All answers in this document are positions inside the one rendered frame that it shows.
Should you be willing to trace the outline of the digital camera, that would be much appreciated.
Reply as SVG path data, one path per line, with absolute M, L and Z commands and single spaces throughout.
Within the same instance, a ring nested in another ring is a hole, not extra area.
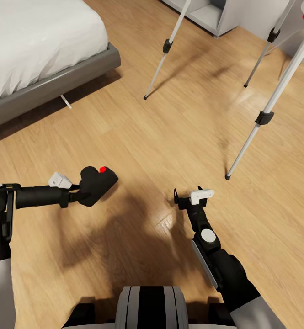
M 90 197 L 78 200 L 81 205 L 93 206 L 119 179 L 108 167 L 101 167 L 100 171 L 93 166 L 87 166 L 81 171 L 78 193 L 92 193 Z

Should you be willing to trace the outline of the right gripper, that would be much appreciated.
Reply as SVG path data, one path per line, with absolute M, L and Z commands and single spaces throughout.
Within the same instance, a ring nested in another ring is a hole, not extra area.
M 202 190 L 202 188 L 200 186 L 198 186 L 199 190 Z M 175 193 L 174 196 L 174 203 L 178 203 L 178 207 L 179 209 L 186 209 L 187 210 L 187 214 L 188 217 L 190 219 L 190 217 L 196 213 L 203 213 L 205 215 L 204 209 L 203 207 L 206 207 L 206 203 L 207 203 L 207 198 L 204 199 L 199 199 L 199 204 L 197 205 L 192 205 L 189 197 L 187 198 L 179 198 L 178 194 Z

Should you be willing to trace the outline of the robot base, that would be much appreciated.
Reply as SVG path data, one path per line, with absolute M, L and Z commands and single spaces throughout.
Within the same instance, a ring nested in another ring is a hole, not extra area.
M 237 329 L 224 303 L 211 303 L 208 313 L 209 324 L 197 323 L 189 319 L 189 329 Z M 104 324 L 95 324 L 93 303 L 79 303 L 62 329 L 115 329 L 115 319 L 108 319 Z

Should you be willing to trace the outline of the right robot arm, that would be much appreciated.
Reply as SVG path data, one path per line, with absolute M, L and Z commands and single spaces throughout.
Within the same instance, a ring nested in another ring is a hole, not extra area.
M 189 197 L 179 198 L 175 193 L 174 203 L 186 209 L 192 224 L 192 246 L 215 289 L 223 301 L 237 329 L 287 329 L 269 307 L 255 286 L 247 279 L 240 261 L 221 249 L 221 243 L 205 215 L 207 199 L 214 190 L 191 191 Z

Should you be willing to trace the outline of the camera tripod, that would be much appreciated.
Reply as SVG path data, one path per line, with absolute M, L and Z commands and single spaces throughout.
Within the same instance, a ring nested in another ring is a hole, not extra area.
M 286 16 L 288 15 L 289 11 L 291 10 L 294 2 L 296 0 L 290 0 L 278 22 L 278 24 L 276 25 L 276 27 L 274 27 L 271 32 L 269 33 L 269 37 L 267 39 L 268 43 L 267 45 L 265 46 L 263 52 L 261 53 L 261 56 L 260 58 L 258 59 L 252 73 L 250 74 L 249 76 L 249 79 L 247 80 L 247 82 L 245 83 L 244 87 L 246 88 L 253 76 L 253 74 L 255 73 L 257 67 L 259 66 L 263 56 L 265 55 L 266 51 L 268 50 L 269 46 L 271 43 L 274 42 L 274 40 L 278 37 L 278 35 L 280 34 L 280 27 L 281 25 L 283 24 L 283 21 L 285 20 Z M 163 46 L 163 52 L 165 53 L 162 60 L 161 60 L 161 63 L 159 64 L 158 66 L 158 69 L 155 73 L 155 76 L 152 80 L 152 83 L 147 91 L 147 94 L 145 95 L 144 97 L 144 100 L 147 99 L 148 97 L 148 94 L 150 92 L 150 89 L 155 81 L 155 78 L 163 64 L 163 61 L 166 57 L 166 54 L 169 52 L 172 44 L 173 44 L 173 40 L 174 40 L 174 37 L 176 35 L 176 32 L 184 18 L 184 15 L 189 7 L 189 4 L 190 4 L 191 0 L 187 0 L 184 7 L 183 7 L 183 10 L 181 12 L 181 15 L 177 21 L 177 24 L 176 24 L 176 27 L 171 35 L 171 38 L 170 39 L 167 39 L 165 41 L 165 44 Z M 251 143 L 253 137 L 255 136 L 255 134 L 257 133 L 258 129 L 260 128 L 261 125 L 265 125 L 265 124 L 268 124 L 270 122 L 270 120 L 272 119 L 272 117 L 274 116 L 274 112 L 272 112 L 272 108 L 273 106 L 275 105 L 275 103 L 277 102 L 278 98 L 280 97 L 281 93 L 283 92 L 284 88 L 286 87 L 286 85 L 288 84 L 288 82 L 290 81 L 291 77 L 293 76 L 295 70 L 297 69 L 297 67 L 300 65 L 300 63 L 302 62 L 304 58 L 304 40 L 302 42 L 302 44 L 300 45 L 298 51 L 296 52 L 294 58 L 292 59 L 292 61 L 290 62 L 290 64 L 288 65 L 288 67 L 286 68 L 286 70 L 284 71 L 283 75 L 281 76 L 281 80 L 278 84 L 278 86 L 276 87 L 274 93 L 272 94 L 269 102 L 267 103 L 266 107 L 264 108 L 263 111 L 260 111 L 260 114 L 258 116 L 258 118 L 255 120 L 256 122 L 256 125 L 254 126 L 253 130 L 251 131 L 251 134 L 250 136 L 248 137 L 248 139 L 246 140 L 243 148 L 241 149 L 238 157 L 236 158 L 235 162 L 233 163 L 232 167 L 230 168 L 228 174 L 225 176 L 225 179 L 226 180 L 229 180 L 230 177 L 231 177 L 231 174 L 233 172 L 233 170 L 235 169 L 236 165 L 238 164 L 239 160 L 241 159 L 241 157 L 243 156 L 244 152 L 246 151 L 246 149 L 248 148 L 249 144 Z

